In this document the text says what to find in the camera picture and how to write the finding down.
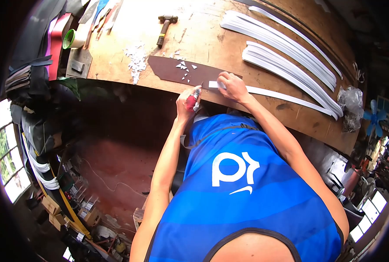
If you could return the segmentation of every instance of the blue tank top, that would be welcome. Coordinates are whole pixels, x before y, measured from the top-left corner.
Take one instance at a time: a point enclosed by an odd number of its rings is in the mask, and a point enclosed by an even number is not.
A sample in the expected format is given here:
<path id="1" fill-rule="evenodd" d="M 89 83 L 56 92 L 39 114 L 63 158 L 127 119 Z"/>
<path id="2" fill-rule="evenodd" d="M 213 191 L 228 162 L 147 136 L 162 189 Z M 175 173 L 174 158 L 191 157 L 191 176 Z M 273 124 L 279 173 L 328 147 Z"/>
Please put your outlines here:
<path id="1" fill-rule="evenodd" d="M 164 212 L 145 261 L 210 261 L 232 239 L 279 239 L 295 261 L 334 261 L 341 230 L 322 199 L 281 159 L 251 119 L 220 114 L 190 131 L 184 181 Z"/>

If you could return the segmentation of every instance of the wooden workbench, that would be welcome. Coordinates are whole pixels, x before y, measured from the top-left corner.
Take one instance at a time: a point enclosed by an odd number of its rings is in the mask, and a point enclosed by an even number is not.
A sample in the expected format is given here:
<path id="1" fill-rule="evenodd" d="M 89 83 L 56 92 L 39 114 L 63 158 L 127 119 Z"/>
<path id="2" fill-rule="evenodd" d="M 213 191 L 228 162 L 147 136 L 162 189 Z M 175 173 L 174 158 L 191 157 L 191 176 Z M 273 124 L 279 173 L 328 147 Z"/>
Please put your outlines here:
<path id="1" fill-rule="evenodd" d="M 320 5 L 317 5 L 313 0 L 272 0 L 272 2 L 284 10 L 292 12 L 297 18 L 311 27 L 314 32 L 319 34 L 331 46 L 332 50 L 339 57 L 344 58 L 343 62 L 348 64 L 350 61 L 353 61 L 353 53 L 347 45 L 345 33 L 342 33 L 339 29 L 341 25 L 337 25 L 332 18 L 333 15 L 325 13 Z M 337 101 L 336 97 L 340 86 L 347 87 L 353 84 L 346 77 L 341 80 L 328 62 L 295 33 L 260 14 L 250 12 L 248 6 L 233 0 L 124 1 L 111 33 L 107 35 L 103 32 L 99 41 L 96 41 L 96 33 L 92 35 L 89 50 L 93 61 L 87 77 L 89 79 L 132 84 L 131 71 L 127 67 L 130 58 L 124 55 L 124 50 L 128 46 L 143 43 L 145 44 L 147 55 L 163 56 L 163 52 L 165 52 L 168 57 L 170 53 L 180 50 L 180 56 L 185 57 L 188 61 L 242 75 L 245 84 L 248 86 L 265 88 L 316 103 L 311 97 L 291 83 L 242 60 L 241 54 L 246 46 L 245 42 L 257 40 L 221 28 L 219 23 L 226 10 L 235 10 L 258 19 L 281 31 L 288 37 L 295 39 L 300 45 L 316 55 L 337 76 L 337 87 L 334 92 L 331 92 L 298 62 L 258 41 L 260 44 L 274 50 L 299 66 L 299 68 L 313 77 L 335 101 Z M 159 23 L 158 16 L 164 13 L 177 15 L 178 23 L 170 25 L 164 46 L 159 50 L 156 42 L 162 24 Z M 78 32 L 88 32 L 91 20 L 87 24 L 79 25 Z M 145 71 L 141 72 L 140 80 L 137 84 L 175 93 L 181 93 L 190 87 L 180 83 L 160 80 L 149 65 Z M 357 132 L 342 133 L 343 118 L 335 121 L 334 118 L 323 113 L 291 102 L 260 95 L 254 96 L 286 127 L 316 138 L 346 154 L 351 153 L 357 138 Z M 246 111 L 239 104 L 211 91 L 203 92 L 202 99 Z"/>

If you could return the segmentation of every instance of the swoosh logo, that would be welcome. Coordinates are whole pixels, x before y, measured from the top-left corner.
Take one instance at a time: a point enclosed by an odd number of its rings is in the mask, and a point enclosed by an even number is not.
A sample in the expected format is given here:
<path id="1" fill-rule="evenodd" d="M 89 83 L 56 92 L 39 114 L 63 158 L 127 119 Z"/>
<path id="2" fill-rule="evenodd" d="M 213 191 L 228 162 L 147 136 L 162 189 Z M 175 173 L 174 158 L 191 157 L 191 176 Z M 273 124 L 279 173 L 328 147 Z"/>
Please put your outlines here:
<path id="1" fill-rule="evenodd" d="M 231 195 L 231 194 L 233 194 L 233 193 L 238 193 L 238 192 L 246 191 L 246 190 L 249 191 L 250 194 L 253 192 L 253 188 L 252 188 L 251 186 L 245 186 L 245 187 L 243 187 L 243 188 L 241 188 L 241 189 L 238 189 L 238 190 L 235 190 L 234 192 L 229 193 L 229 194 Z"/>

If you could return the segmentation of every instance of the white logo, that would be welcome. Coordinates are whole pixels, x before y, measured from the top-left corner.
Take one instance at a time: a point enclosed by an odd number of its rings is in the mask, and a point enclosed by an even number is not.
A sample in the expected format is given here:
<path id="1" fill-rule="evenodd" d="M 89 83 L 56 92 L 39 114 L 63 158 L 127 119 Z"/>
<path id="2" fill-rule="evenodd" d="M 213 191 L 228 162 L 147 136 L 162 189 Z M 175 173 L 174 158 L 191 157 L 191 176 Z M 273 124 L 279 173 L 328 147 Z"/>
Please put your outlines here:
<path id="1" fill-rule="evenodd" d="M 229 193 L 229 194 L 232 195 L 233 193 L 238 193 L 238 192 L 246 191 L 246 190 L 248 190 L 250 192 L 250 194 L 253 192 L 252 186 L 245 186 L 245 187 L 238 189 L 238 190 L 235 190 L 234 192 Z"/>
<path id="2" fill-rule="evenodd" d="M 246 168 L 245 161 L 236 154 L 224 152 L 224 153 L 218 154 L 215 157 L 215 159 L 213 160 L 213 163 L 212 163 L 212 186 L 220 186 L 219 181 L 235 182 L 244 176 L 246 170 L 247 170 L 247 184 L 254 184 L 253 173 L 257 168 L 260 167 L 260 163 L 253 160 L 248 155 L 248 152 L 243 152 L 242 155 L 243 155 L 244 159 L 250 164 L 248 166 L 248 169 Z M 238 163 L 238 171 L 235 174 L 224 175 L 219 170 L 220 162 L 224 159 L 232 159 Z M 236 190 L 230 194 L 244 191 L 244 190 L 249 190 L 250 194 L 251 194 L 251 192 L 253 191 L 253 188 L 251 186 L 246 186 L 246 187 L 243 187 L 239 190 Z"/>

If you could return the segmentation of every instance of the tape roll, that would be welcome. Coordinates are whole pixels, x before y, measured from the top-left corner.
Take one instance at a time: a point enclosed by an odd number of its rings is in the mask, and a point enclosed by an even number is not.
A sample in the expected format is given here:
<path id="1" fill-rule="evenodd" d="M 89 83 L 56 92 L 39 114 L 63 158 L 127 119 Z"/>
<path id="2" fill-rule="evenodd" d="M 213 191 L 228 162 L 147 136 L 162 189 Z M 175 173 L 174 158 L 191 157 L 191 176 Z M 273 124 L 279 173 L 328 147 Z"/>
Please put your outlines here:
<path id="1" fill-rule="evenodd" d="M 62 48 L 80 48 L 84 45 L 85 42 L 85 36 L 80 36 L 74 29 L 70 29 L 64 37 L 64 40 L 62 42 Z"/>

